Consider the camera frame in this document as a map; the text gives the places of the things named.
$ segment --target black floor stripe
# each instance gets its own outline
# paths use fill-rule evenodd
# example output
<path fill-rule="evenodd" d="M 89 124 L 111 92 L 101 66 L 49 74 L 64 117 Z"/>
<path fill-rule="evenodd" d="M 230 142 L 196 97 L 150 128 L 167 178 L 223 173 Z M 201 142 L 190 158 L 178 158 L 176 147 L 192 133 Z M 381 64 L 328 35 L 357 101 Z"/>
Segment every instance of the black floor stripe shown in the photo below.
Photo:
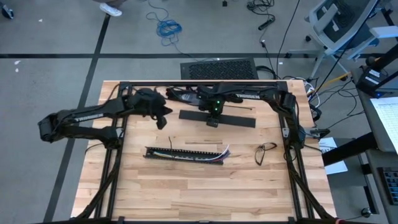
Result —
<path fill-rule="evenodd" d="M 105 16 L 104 22 L 101 28 L 101 32 L 99 33 L 97 45 L 95 47 L 95 52 L 91 60 L 90 68 L 88 69 L 88 74 L 86 76 L 86 81 L 83 86 L 83 91 L 80 95 L 80 100 L 78 104 L 78 108 L 83 108 L 86 105 L 88 92 L 90 91 L 91 82 L 93 81 L 95 68 L 98 63 L 98 55 L 101 52 L 101 48 L 104 42 L 106 29 L 108 28 L 110 17 L 108 15 Z M 74 139 L 68 139 L 67 145 L 65 147 L 65 152 L 63 153 L 63 157 L 61 160 L 60 168 L 58 170 L 57 178 L 55 179 L 54 188 L 51 193 L 50 202 L 47 206 L 47 210 L 44 215 L 44 222 L 51 222 L 55 209 L 57 208 L 58 200 L 60 197 L 63 181 L 65 180 L 65 175 L 67 174 L 67 169 L 70 161 L 70 157 L 72 155 L 73 145 L 75 144 Z"/>
<path fill-rule="evenodd" d="M 361 54 L 359 58 L 381 57 L 383 53 Z M 0 58 L 277 58 L 278 53 L 191 53 L 191 54 L 0 54 Z M 316 55 L 292 54 L 290 58 L 315 58 Z"/>

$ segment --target wooden tabletop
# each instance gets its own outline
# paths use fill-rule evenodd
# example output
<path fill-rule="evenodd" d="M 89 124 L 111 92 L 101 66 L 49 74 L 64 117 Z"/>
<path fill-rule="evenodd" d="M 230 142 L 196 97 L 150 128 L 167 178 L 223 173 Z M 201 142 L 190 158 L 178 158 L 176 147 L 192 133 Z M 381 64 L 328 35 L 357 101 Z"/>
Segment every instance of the wooden tabletop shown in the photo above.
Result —
<path fill-rule="evenodd" d="M 118 83 L 103 83 L 100 104 Z M 297 97 L 300 124 L 304 128 L 312 127 L 303 82 L 288 80 L 287 84 L 289 91 Z M 165 89 L 159 87 L 158 91 L 164 93 Z M 180 110 L 198 111 L 194 106 L 175 101 L 167 101 L 166 106 L 172 108 L 173 113 L 166 116 L 168 123 L 163 130 L 158 130 L 155 121 L 149 117 L 129 118 L 114 219 L 124 216 L 126 220 L 287 221 L 287 217 L 295 217 L 278 114 L 267 103 L 245 100 L 235 106 L 252 110 L 224 108 L 223 114 L 256 118 L 256 128 L 225 124 L 212 128 L 204 122 L 178 118 Z M 95 120 L 93 127 L 110 125 L 110 119 L 102 118 Z M 223 166 L 143 158 L 145 146 L 169 148 L 169 137 L 174 149 L 222 152 L 229 144 L 231 155 L 224 160 Z M 258 166 L 254 162 L 254 153 L 265 142 L 274 142 L 278 147 L 266 151 L 262 166 Z M 88 147 L 98 143 L 90 141 Z M 314 139 L 306 139 L 306 144 L 318 147 Z M 98 190 L 105 152 L 103 146 L 93 147 L 87 152 L 72 217 L 83 211 Z M 302 155 L 310 190 L 335 216 L 320 152 L 304 148 Z M 303 216 L 306 217 L 301 191 L 299 194 Z M 105 195 L 103 214 L 108 195 Z"/>

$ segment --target white paper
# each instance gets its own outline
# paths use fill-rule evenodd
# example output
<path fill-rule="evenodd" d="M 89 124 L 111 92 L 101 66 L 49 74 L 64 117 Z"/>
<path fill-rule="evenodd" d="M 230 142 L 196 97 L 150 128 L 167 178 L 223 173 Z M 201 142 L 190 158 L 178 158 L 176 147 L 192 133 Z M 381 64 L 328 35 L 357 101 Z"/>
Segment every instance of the white paper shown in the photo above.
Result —
<path fill-rule="evenodd" d="M 371 101 L 398 153 L 398 97 L 371 99 Z"/>
<path fill-rule="evenodd" d="M 323 153 L 326 153 L 334 148 L 337 148 L 335 140 L 333 138 L 323 138 L 319 140 L 319 148 Z M 348 171 L 344 161 L 336 162 L 335 164 L 325 166 L 326 174 L 337 174 L 340 172 Z"/>

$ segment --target person's foot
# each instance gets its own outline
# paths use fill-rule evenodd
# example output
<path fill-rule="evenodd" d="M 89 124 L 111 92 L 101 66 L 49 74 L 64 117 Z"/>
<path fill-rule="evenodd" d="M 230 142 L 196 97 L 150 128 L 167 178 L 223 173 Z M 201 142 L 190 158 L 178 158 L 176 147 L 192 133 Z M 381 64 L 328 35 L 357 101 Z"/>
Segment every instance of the person's foot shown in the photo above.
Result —
<path fill-rule="evenodd" d="M 118 17 L 118 16 L 122 15 L 122 11 L 120 11 L 119 9 L 116 9 L 114 7 L 111 7 L 106 3 L 101 3 L 99 5 L 99 8 L 110 16 Z"/>

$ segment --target white label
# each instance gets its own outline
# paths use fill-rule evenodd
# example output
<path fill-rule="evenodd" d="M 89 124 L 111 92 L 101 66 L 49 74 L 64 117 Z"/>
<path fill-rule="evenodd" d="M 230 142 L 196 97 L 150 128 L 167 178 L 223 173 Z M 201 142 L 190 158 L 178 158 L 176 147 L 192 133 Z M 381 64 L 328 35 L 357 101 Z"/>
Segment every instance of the white label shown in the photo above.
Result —
<path fill-rule="evenodd" d="M 260 99 L 260 96 L 257 95 L 236 94 L 236 96 L 239 98 Z"/>
<path fill-rule="evenodd" d="M 377 71 L 375 71 L 375 70 L 370 70 L 370 71 L 369 71 L 369 74 L 372 74 L 372 75 L 374 75 L 375 77 L 380 78 L 380 73 L 377 72 Z"/>
<path fill-rule="evenodd" d="M 379 84 L 379 82 L 377 82 L 377 81 L 375 81 L 375 80 L 373 80 L 373 79 L 371 79 L 369 77 L 365 77 L 365 79 L 369 80 L 370 82 L 373 82 L 376 85 Z"/>
<path fill-rule="evenodd" d="M 91 115 L 91 116 L 85 116 L 82 118 L 75 118 L 75 121 L 82 122 L 82 121 L 87 121 L 89 119 L 102 118 L 103 116 L 104 116 L 104 114 L 95 114 L 95 115 Z"/>

